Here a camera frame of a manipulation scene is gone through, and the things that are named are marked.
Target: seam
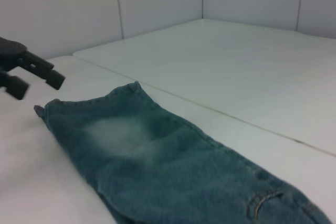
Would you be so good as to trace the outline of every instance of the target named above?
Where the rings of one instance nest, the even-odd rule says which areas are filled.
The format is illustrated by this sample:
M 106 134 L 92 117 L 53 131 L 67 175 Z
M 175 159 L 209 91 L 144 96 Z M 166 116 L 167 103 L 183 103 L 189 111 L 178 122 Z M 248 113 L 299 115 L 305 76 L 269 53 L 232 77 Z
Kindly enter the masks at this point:
M 300 21 L 300 14 L 301 14 L 301 4 L 302 4 L 302 0 L 299 0 L 298 17 L 297 17 L 297 21 L 296 21 L 296 31 L 299 30 L 299 21 Z
M 315 224 L 319 224 L 321 222 L 324 223 L 323 220 L 320 220 L 320 218 L 318 217 L 319 214 L 323 215 L 323 212 L 321 212 L 321 210 L 313 203 L 308 202 L 306 205 L 302 206 L 301 209 L 303 210 L 303 212 L 305 212 L 305 214 L 312 220 L 312 222 L 314 222 Z
M 119 87 L 119 88 L 122 88 L 122 89 L 116 88 L 116 89 L 112 90 L 110 93 L 108 93 L 107 95 L 105 95 L 103 97 L 93 98 L 93 99 L 86 100 L 86 101 L 72 102 L 72 101 L 60 101 L 58 99 L 54 99 L 54 100 L 47 103 L 46 108 L 49 108 L 49 106 L 51 106 L 51 105 L 61 105 L 61 106 L 93 105 L 93 104 L 96 104 L 100 101 L 105 100 L 107 97 L 118 97 L 119 95 L 127 94 L 127 93 L 134 94 L 136 92 L 136 90 L 131 90 L 130 89 L 130 85 L 132 85 L 132 84 L 133 83 L 130 83 L 130 84 Z
M 109 72 L 118 74 L 118 75 L 123 76 L 123 77 L 125 77 L 125 78 L 127 78 L 127 79 L 130 79 L 130 80 L 132 80 L 132 81 L 136 81 L 135 78 L 132 78 L 132 77 L 129 77 L 129 76 L 125 75 L 125 74 L 119 73 L 119 72 L 117 72 L 117 71 L 115 71 L 115 70 L 113 70 L 113 69 L 109 69 L 109 68 L 107 68 L 107 67 L 98 65 L 98 64 L 96 64 L 96 63 L 92 63 L 91 61 L 86 60 L 86 59 L 79 58 L 78 56 L 74 56 L 74 57 L 76 57 L 77 59 L 79 59 L 79 60 L 81 60 L 81 61 L 85 61 L 85 62 L 88 63 L 88 64 L 91 64 L 91 65 L 94 65 L 94 66 L 96 66 L 96 67 L 105 69 L 105 70 L 107 70 L 107 71 L 109 71 Z M 238 117 L 236 117 L 236 116 L 227 114 L 227 113 L 222 112 L 222 111 L 220 111 L 220 110 L 213 109 L 213 108 L 211 108 L 211 107 L 209 107 L 209 106 L 206 106 L 206 105 L 202 105 L 202 104 L 200 104 L 200 103 L 198 103 L 198 102 L 194 102 L 194 101 L 192 101 L 192 100 L 190 100 L 190 99 L 188 99 L 188 98 L 185 98 L 185 97 L 183 97 L 183 96 L 180 96 L 180 95 L 178 95 L 178 94 L 174 94 L 174 93 L 172 93 L 172 92 L 169 92 L 169 91 L 166 91 L 166 90 L 164 90 L 164 89 L 158 88 L 158 87 L 156 87 L 156 86 L 154 86 L 154 85 L 148 84 L 147 82 L 139 81 L 139 83 L 142 83 L 142 84 L 144 84 L 144 85 L 146 85 L 146 86 L 148 86 L 148 87 L 151 87 L 151 88 L 153 88 L 153 89 L 159 90 L 159 91 L 161 91 L 161 92 L 164 92 L 164 93 L 166 93 L 166 94 L 172 95 L 172 96 L 174 96 L 174 97 L 177 97 L 177 98 L 179 98 L 179 99 L 181 99 L 181 100 L 184 100 L 184 101 L 186 101 L 186 102 L 190 102 L 190 103 L 192 103 L 192 104 L 195 104 L 195 105 L 197 105 L 197 106 L 203 107 L 203 108 L 208 109 L 208 110 L 211 110 L 211 111 L 216 112 L 216 113 L 218 113 L 218 114 L 227 116 L 227 117 L 229 117 L 229 118 L 231 118 L 231 119 L 234 119 L 234 120 L 236 120 L 236 121 L 238 121 L 238 122 L 247 124 L 247 125 L 249 125 L 249 126 L 252 126 L 252 127 L 254 127 L 254 128 L 260 129 L 260 130 L 262 130 L 262 131 L 266 131 L 266 132 L 268 132 L 268 133 L 270 133 L 270 134 L 272 134 L 272 135 L 280 136 L 280 137 L 282 137 L 282 138 L 284 138 L 284 139 L 286 139 L 286 140 L 289 140 L 289 141 L 292 141 L 292 142 L 296 142 L 296 143 L 298 143 L 298 144 L 302 144 L 302 145 L 304 145 L 305 147 L 311 148 L 311 149 L 313 149 L 313 150 L 315 150 L 315 151 L 322 152 L 322 153 L 325 153 L 326 155 L 329 155 L 329 156 L 332 156 L 332 157 L 336 158 L 336 153 L 332 153 L 332 152 L 329 152 L 329 151 L 325 151 L 325 150 L 322 149 L 322 148 L 318 148 L 318 147 L 316 147 L 316 146 L 314 146 L 314 145 L 307 144 L 307 143 L 302 142 L 302 141 L 300 141 L 300 140 L 297 140 L 297 139 L 295 139 L 295 138 L 293 138 L 293 137 L 283 135 L 283 134 L 278 133 L 278 132 L 276 132 L 276 131 L 272 131 L 272 130 L 269 130 L 269 129 L 265 128 L 265 127 L 259 126 L 259 125 L 257 125 L 257 124 L 250 123 L 250 122 L 248 122 L 248 121 L 245 121 L 245 120 L 240 119 L 240 118 L 238 118 Z
M 121 1 L 120 0 L 117 0 L 117 1 L 118 1 L 118 10 L 119 10 L 121 38 L 125 39 L 124 26 L 123 26 L 123 23 L 122 23 L 122 15 L 121 15 L 121 3 L 120 3 Z
M 219 142 L 214 142 L 214 141 L 209 141 L 208 137 L 205 137 L 201 132 L 199 132 L 199 129 L 197 129 L 195 126 L 190 125 L 190 122 L 182 122 L 184 125 L 186 125 L 189 129 L 191 129 L 192 131 L 194 131 L 202 140 L 204 140 L 206 143 L 210 144 L 211 146 L 215 147 L 215 148 L 220 148 L 223 145 Z

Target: panel seam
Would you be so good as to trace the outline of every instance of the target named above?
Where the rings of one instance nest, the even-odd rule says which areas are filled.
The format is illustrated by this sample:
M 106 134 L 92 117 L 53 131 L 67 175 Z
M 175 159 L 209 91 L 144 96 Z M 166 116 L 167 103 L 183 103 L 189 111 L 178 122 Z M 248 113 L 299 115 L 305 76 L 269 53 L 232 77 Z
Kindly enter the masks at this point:
M 299 20 L 300 20 L 300 13 L 301 13 L 301 3 L 302 3 L 302 0 L 299 0 L 298 17 L 297 17 L 297 20 L 296 20 L 296 31 L 299 30 Z
M 122 37 L 122 39 L 125 39 L 125 36 L 124 36 L 124 28 L 123 28 L 123 25 L 122 25 L 120 0 L 118 0 L 118 9 L 119 9 L 119 19 L 120 19 L 121 37 Z
M 154 89 L 156 89 L 156 90 L 162 91 L 162 92 L 164 92 L 164 93 L 166 93 L 166 94 L 170 94 L 170 95 L 172 95 L 172 96 L 174 96 L 174 97 L 177 97 L 177 98 L 180 98 L 180 99 L 182 99 L 182 100 L 184 100 L 184 101 L 187 101 L 187 102 L 196 104 L 196 105 L 198 105 L 198 106 L 200 106 L 200 107 L 203 107 L 203 108 L 205 108 L 205 109 L 214 111 L 214 112 L 216 112 L 216 113 L 218 113 L 218 114 L 222 114 L 222 115 L 227 116 L 227 117 L 229 117 L 229 118 L 232 118 L 232 119 L 234 119 L 234 120 L 236 120 L 236 121 L 239 121 L 239 122 L 242 122 L 242 123 L 244 123 L 244 124 L 250 125 L 250 126 L 252 126 L 252 127 L 254 127 L 254 128 L 260 129 L 260 130 L 262 130 L 262 131 L 266 131 L 266 132 L 271 133 L 271 134 L 276 135 L 276 136 L 280 136 L 280 137 L 282 137 L 282 138 L 285 138 L 285 139 L 287 139 L 287 140 L 296 142 L 296 143 L 298 143 L 298 144 L 302 144 L 302 145 L 304 145 L 304 146 L 306 146 L 306 147 L 308 147 L 308 148 L 314 149 L 315 151 L 322 152 L 322 153 L 325 153 L 325 154 L 327 154 L 327 155 L 329 155 L 329 156 L 332 156 L 332 157 L 336 158 L 336 153 L 332 153 L 332 152 L 326 151 L 326 150 L 324 150 L 324 149 L 322 149 L 322 148 L 316 147 L 316 146 L 311 145 L 311 144 L 307 144 L 307 143 L 305 143 L 305 142 L 303 142 L 303 141 L 300 141 L 300 140 L 298 140 L 298 139 L 295 139 L 295 138 L 293 138 L 293 137 L 290 137 L 290 136 L 287 136 L 287 135 L 278 133 L 278 132 L 276 132 L 276 131 L 269 130 L 269 129 L 265 128 L 265 127 L 259 126 L 259 125 L 254 124 L 254 123 L 250 123 L 250 122 L 245 121 L 244 119 L 240 119 L 240 118 L 238 118 L 238 117 L 236 117 L 236 116 L 234 116 L 234 115 L 230 115 L 230 114 L 227 114 L 227 113 L 225 113 L 225 112 L 223 112 L 223 111 L 220 111 L 220 110 L 217 110 L 217 109 L 213 109 L 213 108 L 211 108 L 211 107 L 209 107 L 209 106 L 206 106 L 206 105 L 202 105 L 202 104 L 200 104 L 200 103 L 198 103 L 198 102 L 195 102 L 195 101 L 192 101 L 192 100 L 190 100 L 190 99 L 188 99 L 188 98 L 185 98 L 185 97 L 182 97 L 182 96 L 180 96 L 180 95 L 174 94 L 174 93 L 172 93 L 172 92 L 166 91 L 166 90 L 164 90 L 164 89 L 158 88 L 158 87 L 156 87 L 156 86 L 154 86 L 154 85 L 151 85 L 151 84 L 149 84 L 149 83 L 147 83 L 147 82 L 139 81 L 139 80 L 137 80 L 137 79 L 135 79 L 135 78 L 132 78 L 132 77 L 130 77 L 130 76 L 127 76 L 126 74 L 119 73 L 119 72 L 117 72 L 117 71 L 115 71 L 115 70 L 113 70 L 113 69 L 109 69 L 109 68 L 107 68 L 107 67 L 100 66 L 100 65 L 98 65 L 98 64 L 96 64 L 96 63 L 93 63 L 93 62 L 91 62 L 91 61 L 89 61 L 89 60 L 82 59 L 82 58 L 80 58 L 80 57 L 78 57 L 78 56 L 74 56 L 74 57 L 76 57 L 76 58 L 79 59 L 79 60 L 85 61 L 85 62 L 87 62 L 87 63 L 89 63 L 89 64 L 91 64 L 91 65 L 94 65 L 94 66 L 96 66 L 96 67 L 105 69 L 105 70 L 110 71 L 110 72 L 112 72 L 112 73 L 115 73 L 115 74 L 118 74 L 118 75 L 123 76 L 123 77 L 125 77 L 125 78 L 128 78 L 128 79 L 130 79 L 130 80 L 132 80 L 132 81 L 138 81 L 139 83 L 142 83 L 142 84 L 144 84 L 144 85 L 146 85 L 146 86 L 148 86 L 148 87 L 151 87 L 151 88 L 154 88 Z

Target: blue denim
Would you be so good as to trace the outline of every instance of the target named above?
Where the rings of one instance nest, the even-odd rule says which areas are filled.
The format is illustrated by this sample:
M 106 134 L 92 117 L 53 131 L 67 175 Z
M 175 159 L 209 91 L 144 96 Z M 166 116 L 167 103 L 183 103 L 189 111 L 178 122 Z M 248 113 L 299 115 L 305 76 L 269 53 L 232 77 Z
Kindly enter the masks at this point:
M 138 82 L 35 106 L 119 224 L 330 224 L 299 190 L 156 104 Z

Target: denim fabric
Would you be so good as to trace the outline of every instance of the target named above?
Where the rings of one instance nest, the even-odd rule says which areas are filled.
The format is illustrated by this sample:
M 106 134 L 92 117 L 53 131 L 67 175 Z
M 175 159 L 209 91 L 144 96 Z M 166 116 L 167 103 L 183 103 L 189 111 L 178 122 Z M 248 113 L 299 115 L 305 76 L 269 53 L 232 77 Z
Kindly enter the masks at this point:
M 156 104 L 138 82 L 36 106 L 119 224 L 329 224 L 300 191 Z

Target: white tabletop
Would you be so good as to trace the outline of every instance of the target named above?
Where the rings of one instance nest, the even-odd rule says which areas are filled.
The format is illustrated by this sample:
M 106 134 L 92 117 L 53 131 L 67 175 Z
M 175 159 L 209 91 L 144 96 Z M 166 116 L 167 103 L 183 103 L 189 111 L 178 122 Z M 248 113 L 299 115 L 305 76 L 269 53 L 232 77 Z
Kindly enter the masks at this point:
M 197 20 L 74 55 L 336 155 L 336 40 Z
M 59 91 L 16 69 L 31 84 L 25 100 L 0 93 L 0 223 L 115 223 L 80 178 L 33 106 L 96 98 L 132 80 L 75 57 L 51 60 L 67 79 Z M 336 222 L 336 158 L 142 85 L 162 107 L 195 123 L 274 175 L 302 190 Z

